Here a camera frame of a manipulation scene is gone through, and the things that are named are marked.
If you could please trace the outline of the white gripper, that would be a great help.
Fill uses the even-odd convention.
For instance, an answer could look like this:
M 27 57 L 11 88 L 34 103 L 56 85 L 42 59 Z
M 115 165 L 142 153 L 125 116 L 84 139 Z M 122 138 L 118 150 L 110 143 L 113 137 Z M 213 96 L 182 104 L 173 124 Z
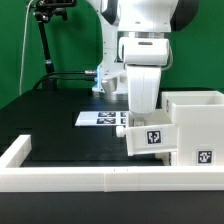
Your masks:
M 149 116 L 155 110 L 161 73 L 170 54 L 168 39 L 121 37 L 118 55 L 124 69 L 107 74 L 101 81 L 103 90 L 116 92 L 118 79 L 126 77 L 129 113 Z

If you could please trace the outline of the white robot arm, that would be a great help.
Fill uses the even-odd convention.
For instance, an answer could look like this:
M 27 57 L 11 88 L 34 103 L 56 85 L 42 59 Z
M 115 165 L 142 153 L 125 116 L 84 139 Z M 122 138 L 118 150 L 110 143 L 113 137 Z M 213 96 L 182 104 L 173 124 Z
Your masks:
M 86 0 L 102 31 L 103 57 L 95 92 L 128 97 L 132 117 L 154 112 L 161 73 L 172 65 L 165 37 L 195 18 L 199 0 Z

